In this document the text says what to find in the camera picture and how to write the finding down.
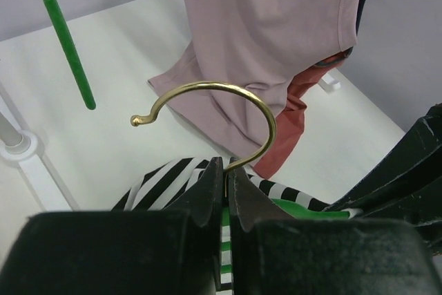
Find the black white striped tank top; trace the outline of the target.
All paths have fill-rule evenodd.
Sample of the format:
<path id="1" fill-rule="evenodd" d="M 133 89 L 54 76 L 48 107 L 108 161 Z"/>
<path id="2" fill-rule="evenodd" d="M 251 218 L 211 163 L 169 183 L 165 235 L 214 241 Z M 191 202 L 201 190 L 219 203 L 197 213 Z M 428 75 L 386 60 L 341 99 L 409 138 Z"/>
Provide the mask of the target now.
<path id="1" fill-rule="evenodd" d="M 173 160 L 150 171 L 132 186 L 113 207 L 114 210 L 164 209 L 189 190 L 204 173 L 209 161 L 203 158 Z M 344 209 L 326 211 L 328 204 L 302 191 L 265 180 L 254 173 L 247 174 L 250 181 L 290 216 L 300 219 L 350 219 L 360 211 Z M 232 294 L 231 242 L 228 209 L 222 214 L 221 289 L 217 294 Z"/>

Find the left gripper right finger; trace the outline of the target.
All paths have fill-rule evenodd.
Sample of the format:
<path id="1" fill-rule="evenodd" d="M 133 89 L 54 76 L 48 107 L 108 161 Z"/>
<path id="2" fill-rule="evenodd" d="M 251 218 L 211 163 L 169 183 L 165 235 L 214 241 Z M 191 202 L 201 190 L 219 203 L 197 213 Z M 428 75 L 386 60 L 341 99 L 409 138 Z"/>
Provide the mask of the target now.
<path id="1" fill-rule="evenodd" d="M 297 220 L 238 169 L 227 177 L 234 294 L 440 294 L 413 227 L 398 220 Z"/>

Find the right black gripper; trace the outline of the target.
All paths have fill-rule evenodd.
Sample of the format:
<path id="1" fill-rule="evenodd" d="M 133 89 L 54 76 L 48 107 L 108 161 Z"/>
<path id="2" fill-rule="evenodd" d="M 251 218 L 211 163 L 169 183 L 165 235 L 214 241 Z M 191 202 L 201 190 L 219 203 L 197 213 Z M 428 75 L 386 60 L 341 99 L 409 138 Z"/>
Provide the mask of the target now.
<path id="1" fill-rule="evenodd" d="M 417 119 L 397 145 L 326 211 L 408 222 L 433 255 L 441 254 L 441 105 Z"/>

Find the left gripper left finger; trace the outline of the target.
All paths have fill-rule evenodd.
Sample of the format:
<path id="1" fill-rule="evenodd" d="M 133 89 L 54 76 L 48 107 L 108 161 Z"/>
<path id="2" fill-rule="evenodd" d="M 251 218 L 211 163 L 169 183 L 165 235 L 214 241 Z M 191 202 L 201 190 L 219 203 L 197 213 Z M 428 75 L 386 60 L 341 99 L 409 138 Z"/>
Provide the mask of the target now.
<path id="1" fill-rule="evenodd" d="M 221 283 L 223 162 L 165 209 L 49 212 L 25 224 L 2 294 L 215 294 Z"/>

